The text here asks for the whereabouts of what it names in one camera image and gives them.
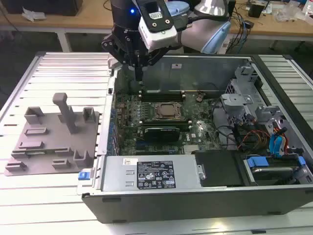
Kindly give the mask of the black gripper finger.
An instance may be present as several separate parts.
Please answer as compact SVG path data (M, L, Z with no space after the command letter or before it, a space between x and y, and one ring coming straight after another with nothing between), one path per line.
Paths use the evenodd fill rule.
M108 35L103 39L101 46L118 62L133 68L134 77L136 80L139 80L138 59L133 47L133 41L128 35L122 37L121 40L114 35Z
M138 56L138 79L142 80L143 78L143 68L154 65L168 51L169 51L168 47L163 47L150 52L146 49L140 51L140 54Z

